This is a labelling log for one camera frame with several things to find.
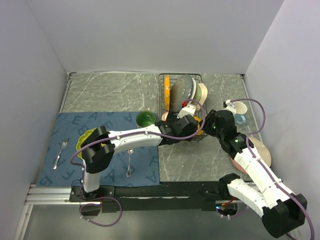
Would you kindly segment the blue floral plate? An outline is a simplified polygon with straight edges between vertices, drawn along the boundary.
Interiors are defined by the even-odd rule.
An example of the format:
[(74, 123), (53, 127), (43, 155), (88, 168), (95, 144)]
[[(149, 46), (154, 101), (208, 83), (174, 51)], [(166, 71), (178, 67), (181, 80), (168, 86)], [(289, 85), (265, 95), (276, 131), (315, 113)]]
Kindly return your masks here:
[(183, 102), (188, 100), (191, 78), (192, 77), (189, 74), (184, 74), (181, 75), (180, 78), (173, 84), (170, 90), (170, 111), (179, 112), (182, 108)]

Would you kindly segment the cream square cartoon dish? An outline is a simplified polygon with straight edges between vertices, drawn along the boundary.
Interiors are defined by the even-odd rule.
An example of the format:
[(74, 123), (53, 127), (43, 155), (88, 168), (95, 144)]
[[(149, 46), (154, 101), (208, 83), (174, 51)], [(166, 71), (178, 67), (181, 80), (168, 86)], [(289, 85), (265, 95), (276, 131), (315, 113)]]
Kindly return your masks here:
[(203, 105), (207, 99), (207, 96), (208, 96), (208, 89), (204, 83), (199, 83), (198, 85), (201, 89), (201, 97), (200, 97), (199, 103), (201, 105)]

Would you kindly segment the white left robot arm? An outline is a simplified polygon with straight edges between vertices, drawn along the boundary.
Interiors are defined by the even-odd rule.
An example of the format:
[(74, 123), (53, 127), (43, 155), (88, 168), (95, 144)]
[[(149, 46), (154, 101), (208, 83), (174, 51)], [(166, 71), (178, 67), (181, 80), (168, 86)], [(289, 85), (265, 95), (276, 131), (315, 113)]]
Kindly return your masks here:
[(108, 131), (104, 126), (96, 128), (80, 145), (84, 163), (81, 195), (87, 201), (98, 197), (101, 172), (109, 166), (114, 155), (140, 147), (189, 140), (197, 130), (198, 121), (190, 114), (125, 131)]

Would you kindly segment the teal rim white plate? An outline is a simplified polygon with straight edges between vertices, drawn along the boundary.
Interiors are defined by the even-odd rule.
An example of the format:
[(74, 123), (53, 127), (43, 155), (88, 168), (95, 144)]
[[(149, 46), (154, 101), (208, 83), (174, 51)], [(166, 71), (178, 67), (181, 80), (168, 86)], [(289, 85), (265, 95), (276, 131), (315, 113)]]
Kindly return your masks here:
[(188, 99), (193, 99), (197, 90), (197, 82), (196, 80), (191, 77), (191, 80), (189, 81), (189, 90), (188, 90)]

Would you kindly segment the green square panda dish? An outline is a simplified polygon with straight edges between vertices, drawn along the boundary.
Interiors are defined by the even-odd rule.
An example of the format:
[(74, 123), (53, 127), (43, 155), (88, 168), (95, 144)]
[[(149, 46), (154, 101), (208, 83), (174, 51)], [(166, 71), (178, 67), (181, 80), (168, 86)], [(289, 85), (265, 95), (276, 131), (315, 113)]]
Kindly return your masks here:
[(202, 97), (202, 88), (201, 88), (201, 85), (199, 83), (197, 83), (193, 99), (196, 100), (197, 102), (199, 102), (201, 97)]

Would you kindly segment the light blue mug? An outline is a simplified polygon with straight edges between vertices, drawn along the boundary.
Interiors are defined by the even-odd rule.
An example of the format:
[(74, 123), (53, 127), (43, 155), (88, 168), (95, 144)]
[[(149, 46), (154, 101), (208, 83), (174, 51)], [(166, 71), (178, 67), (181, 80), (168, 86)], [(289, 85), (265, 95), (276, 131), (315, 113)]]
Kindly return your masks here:
[(235, 106), (236, 113), (234, 115), (234, 120), (237, 124), (244, 125), (247, 120), (245, 117), (246, 112), (248, 111), (247, 106), (241, 101), (234, 101), (232, 104)]

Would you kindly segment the orange polka dot plate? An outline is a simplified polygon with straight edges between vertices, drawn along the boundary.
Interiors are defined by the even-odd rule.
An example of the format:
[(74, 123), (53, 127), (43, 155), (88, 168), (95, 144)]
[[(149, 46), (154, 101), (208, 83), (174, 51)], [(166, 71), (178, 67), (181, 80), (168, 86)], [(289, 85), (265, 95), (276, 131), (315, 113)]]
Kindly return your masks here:
[(163, 99), (164, 99), (164, 109), (166, 111), (170, 110), (170, 76), (166, 75), (164, 77), (164, 95), (163, 95)]

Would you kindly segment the red white patterned dish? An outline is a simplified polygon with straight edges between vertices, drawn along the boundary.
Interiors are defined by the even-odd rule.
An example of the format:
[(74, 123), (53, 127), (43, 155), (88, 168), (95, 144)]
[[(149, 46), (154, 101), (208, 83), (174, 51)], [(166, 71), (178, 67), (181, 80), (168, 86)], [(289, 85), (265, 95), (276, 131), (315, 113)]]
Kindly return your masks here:
[(161, 116), (161, 120), (162, 120), (162, 121), (166, 121), (166, 120), (167, 120), (167, 117), (168, 117), (168, 114), (169, 114), (168, 111), (166, 111), (165, 113), (163, 113), (162, 116)]

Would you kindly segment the orange bowl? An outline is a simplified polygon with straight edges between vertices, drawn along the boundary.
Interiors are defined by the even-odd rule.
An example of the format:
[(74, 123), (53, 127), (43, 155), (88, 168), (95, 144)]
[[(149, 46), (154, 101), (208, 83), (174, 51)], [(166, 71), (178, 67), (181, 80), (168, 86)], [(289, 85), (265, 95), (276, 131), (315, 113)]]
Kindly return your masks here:
[[(194, 116), (193, 117), (196, 121), (197, 121), (197, 129), (199, 130), (200, 129), (200, 127), (201, 127), (201, 119), (199, 118), (199, 117), (197, 117), (197, 116)], [(200, 136), (200, 135), (202, 135), (204, 133), (204, 131), (201, 129), (196, 135), (197, 136)]]

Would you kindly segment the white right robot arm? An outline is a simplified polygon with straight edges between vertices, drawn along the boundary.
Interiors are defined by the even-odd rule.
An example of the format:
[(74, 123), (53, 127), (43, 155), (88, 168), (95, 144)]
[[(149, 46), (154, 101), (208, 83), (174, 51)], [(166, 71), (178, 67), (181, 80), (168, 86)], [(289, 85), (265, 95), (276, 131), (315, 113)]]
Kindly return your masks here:
[(221, 148), (249, 175), (258, 188), (255, 190), (235, 173), (220, 179), (219, 195), (235, 197), (254, 210), (267, 232), (279, 238), (305, 223), (307, 200), (284, 185), (262, 160), (257, 148), (243, 133), (238, 132), (232, 112), (211, 110), (203, 130), (216, 137)]

